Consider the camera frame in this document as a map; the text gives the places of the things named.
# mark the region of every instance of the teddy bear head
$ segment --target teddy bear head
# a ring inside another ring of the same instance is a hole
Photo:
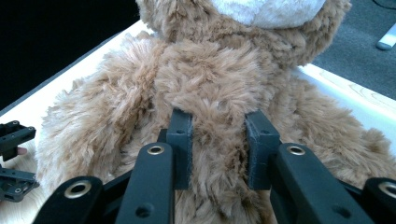
[[[309,63],[332,42],[349,0],[137,0],[140,17],[169,42],[218,42],[238,49],[250,42],[274,63]]]

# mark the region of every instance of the gray carpet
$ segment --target gray carpet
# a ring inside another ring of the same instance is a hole
[[[396,100],[396,46],[384,51],[376,42],[396,22],[396,0],[351,0],[331,46],[313,64]]]

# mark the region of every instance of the teddy bear body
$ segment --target teddy bear body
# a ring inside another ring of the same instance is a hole
[[[290,74],[330,44],[347,0],[327,0],[313,20],[279,30],[243,25],[204,0],[138,4],[157,36],[126,37],[44,119],[36,158],[47,193],[78,175],[107,182],[133,169],[174,108],[191,113],[194,127],[190,188],[177,191],[177,223],[275,221],[268,192],[247,186],[244,120],[258,109],[282,142],[307,145],[337,178],[361,187],[371,176],[396,177],[380,131],[363,130]]]

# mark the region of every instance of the brown teddy bear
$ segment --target brown teddy bear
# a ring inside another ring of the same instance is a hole
[[[396,178],[389,140],[290,74],[325,50],[348,0],[138,0],[155,34],[127,36],[44,118],[36,159],[47,193],[78,175],[107,182],[134,168],[174,108],[193,117],[189,190],[176,223],[275,221],[268,192],[247,186],[245,115],[260,109],[281,141],[310,147],[357,187]]]

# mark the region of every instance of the white table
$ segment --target white table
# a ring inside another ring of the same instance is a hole
[[[102,61],[103,55],[111,49],[120,47],[120,42],[125,34],[137,35],[142,30],[148,31],[146,25],[142,21],[135,23],[103,46],[81,57],[81,60],[64,69],[39,90],[31,92],[28,97],[14,107],[7,108],[7,111],[1,111],[0,123],[18,120],[24,126],[34,126],[37,129],[35,140],[23,144],[28,148],[29,153],[8,162],[1,161],[2,165],[34,173],[36,165],[33,153],[40,141],[42,118],[46,115],[47,108],[53,104],[56,95],[61,90],[70,90],[74,79],[94,73],[96,65]],[[335,98],[340,106],[352,109],[353,115],[365,128],[377,128],[383,131],[387,138],[393,140],[391,150],[396,155],[395,101],[322,70],[313,64],[298,67],[293,73],[318,86],[321,92]],[[38,188],[30,192],[20,203],[0,202],[0,223],[31,223],[45,200],[41,189]]]

